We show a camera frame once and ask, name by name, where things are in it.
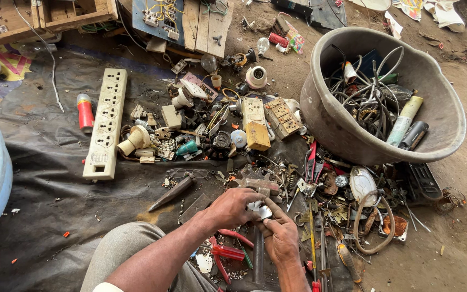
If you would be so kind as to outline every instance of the wire bundle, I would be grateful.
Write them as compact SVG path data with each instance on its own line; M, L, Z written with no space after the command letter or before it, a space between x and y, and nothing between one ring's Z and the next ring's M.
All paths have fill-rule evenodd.
M386 141L394 125L395 119L393 116L397 117L399 115L399 102L394 92L392 92L382 80L392 74L399 66L403 59L405 48L397 47L390 51L377 68L376 61L373 60L374 77L372 80L360 71L362 57L359 56L360 61L358 67L354 69L356 72L356 81L347 84L343 78L343 73L344 70L346 70L347 64L346 56L338 47L335 45L331 46L340 51L343 55L343 65L341 68L335 70L331 76L324 79L329 88L329 92L347 109L347 111L349 111L349 113L351 113L362 128L378 139ZM386 61L397 51L400 53L397 63L387 74L379 78L381 69ZM334 77L340 70L341 78ZM387 104L385 98L387 96L393 97L393 102L391 104Z

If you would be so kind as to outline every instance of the spray can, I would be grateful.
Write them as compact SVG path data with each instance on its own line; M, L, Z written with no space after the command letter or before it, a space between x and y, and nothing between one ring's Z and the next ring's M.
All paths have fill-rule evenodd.
M387 144L390 144L394 147L397 147L403 137L405 136L406 131L412 124L413 117L417 114L417 111L421 107L424 99L419 96L412 96L405 104L405 107L399 114L398 119L396 120L392 131L388 139L386 140Z
M425 122L417 121L413 123L410 130L406 132L405 138L399 143L399 148L412 151L426 134L428 128L430 126Z
M78 123L81 126L83 133L93 132L93 125L95 124L95 117L91 109L91 99L87 94L79 94L77 96L78 108Z
M274 44L280 44L282 47L287 48L289 41L275 33L270 32L268 40Z

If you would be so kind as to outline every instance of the man's right hand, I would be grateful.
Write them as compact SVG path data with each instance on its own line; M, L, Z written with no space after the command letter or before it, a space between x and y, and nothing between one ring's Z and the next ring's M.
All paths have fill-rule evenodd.
M264 244L271 260L277 268L295 265L301 267L295 223L275 202L269 198L264 202L273 212L274 220L264 219L263 222L254 223L264 235Z

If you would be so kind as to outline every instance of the power strip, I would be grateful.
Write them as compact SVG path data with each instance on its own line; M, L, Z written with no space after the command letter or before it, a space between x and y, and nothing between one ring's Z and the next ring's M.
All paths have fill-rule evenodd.
M107 68L102 78L95 126L82 177L94 183L115 177L116 154L120 136L127 70Z

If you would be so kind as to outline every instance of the screwdriver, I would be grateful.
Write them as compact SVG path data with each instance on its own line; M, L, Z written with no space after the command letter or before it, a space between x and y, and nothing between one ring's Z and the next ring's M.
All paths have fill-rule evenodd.
M242 261L244 259L243 251L233 247L218 245L215 243L212 243L212 245L202 244L201 247L210 249L210 252L213 255L219 255L222 257L227 257L239 261Z
M237 242L239 243L239 245L241 246L242 252L244 253L244 261L246 262L246 265L248 266L248 268L250 270L253 269L252 261L250 261L250 257L248 257L248 254L246 253L246 249L244 249L244 246L241 244L239 239L238 238L236 238L236 239L237 239Z

